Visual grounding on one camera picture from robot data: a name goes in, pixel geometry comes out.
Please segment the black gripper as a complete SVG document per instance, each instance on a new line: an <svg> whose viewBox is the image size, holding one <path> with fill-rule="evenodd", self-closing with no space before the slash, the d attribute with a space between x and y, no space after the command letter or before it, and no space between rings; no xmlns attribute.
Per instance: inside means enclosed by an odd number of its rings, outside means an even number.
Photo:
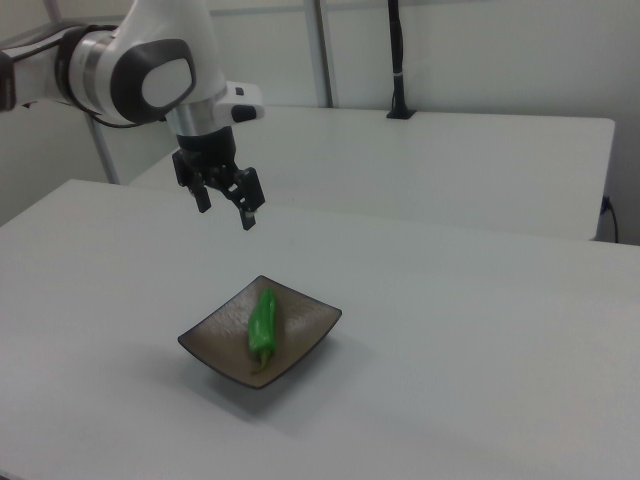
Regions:
<svg viewBox="0 0 640 480"><path fill-rule="evenodd" d="M179 135L177 140L180 149L172 155L176 180L189 190L198 211L204 213L211 208L206 185L225 189L225 198L236 206L243 229L249 231L256 224L255 214L265 203L265 196L257 171L253 167L240 170L235 163L233 130Z"/></svg>

